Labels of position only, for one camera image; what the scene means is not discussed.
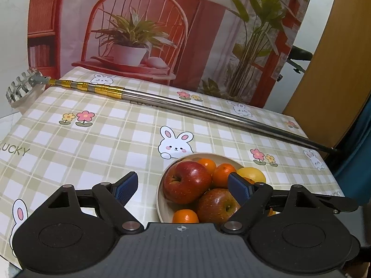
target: checkered tablecloth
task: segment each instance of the checkered tablecloth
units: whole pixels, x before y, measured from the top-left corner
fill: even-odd
[[[293,118],[281,114],[233,106],[226,100],[151,82],[97,74],[100,73],[77,67],[63,79],[90,82],[95,78],[98,83],[104,80],[112,85],[239,113],[305,135]],[[86,121],[82,121],[83,114],[88,114]],[[17,264],[9,245],[15,200],[23,200],[31,214],[63,184],[88,189],[102,181],[115,182],[129,171],[136,171],[139,188],[127,209],[144,226],[158,221],[156,186],[164,169],[175,160],[163,158],[158,150],[163,126],[170,128],[175,136],[190,132],[188,135],[193,135],[193,139],[188,145],[194,153],[216,153],[244,167],[259,168],[275,189],[289,189],[298,183],[312,192],[343,195],[318,152],[162,108],[51,87],[0,144],[0,254]]]

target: teal fabric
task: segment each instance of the teal fabric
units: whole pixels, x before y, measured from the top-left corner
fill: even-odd
[[[344,195],[358,204],[368,204],[371,198],[371,100],[340,147],[347,156],[334,173]]]

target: bookshelf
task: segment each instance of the bookshelf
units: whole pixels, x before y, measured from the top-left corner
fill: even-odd
[[[28,62],[43,75],[59,79],[62,0],[30,0]]]

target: bunny face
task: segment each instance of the bunny face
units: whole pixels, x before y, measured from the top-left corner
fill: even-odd
[[[163,137],[158,152],[164,159],[181,158],[185,155],[193,153],[188,142],[192,141],[193,134],[191,132],[183,132],[175,137],[173,130],[168,126],[160,128],[160,134]]]
[[[114,76],[103,76],[102,74],[94,74],[94,78],[90,81],[92,84],[105,84],[110,85],[114,81]]]
[[[18,230],[18,228],[21,226],[21,224],[23,224],[26,221],[26,219],[28,218],[26,204],[21,199],[17,199],[13,204],[13,218],[14,218],[14,221],[16,223],[15,223],[13,229],[12,229],[12,233],[10,235],[10,240],[9,240],[10,247],[12,249],[13,249],[14,233],[16,232],[16,230]]]
[[[246,105],[232,101],[228,101],[228,103],[233,106],[233,111],[237,115],[242,117],[253,117],[252,113],[246,108]]]
[[[316,167],[319,171],[321,169],[325,169],[325,166],[323,165],[322,161],[316,157],[313,150],[310,150],[309,152],[303,150],[303,152],[310,159],[314,167]]]

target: fruit bowl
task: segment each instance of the fruit bowl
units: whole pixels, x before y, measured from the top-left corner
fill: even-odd
[[[171,223],[173,219],[174,212],[181,210],[181,209],[194,209],[195,208],[195,203],[188,204],[188,205],[181,205],[181,204],[176,204],[173,203],[169,200],[167,200],[164,196],[163,193],[163,179],[164,176],[166,175],[167,171],[169,168],[174,165],[175,163],[178,163],[184,159],[201,159],[201,158],[208,158],[213,160],[216,165],[220,165],[222,163],[229,163],[231,164],[236,170],[239,170],[240,168],[243,168],[243,166],[236,161],[233,161],[227,157],[216,155],[213,153],[194,153],[191,155],[187,155],[184,158],[179,158],[176,159],[174,162],[172,162],[164,171],[160,182],[157,185],[157,190],[156,190],[156,208],[157,208],[157,213],[160,218],[160,221],[162,223]]]

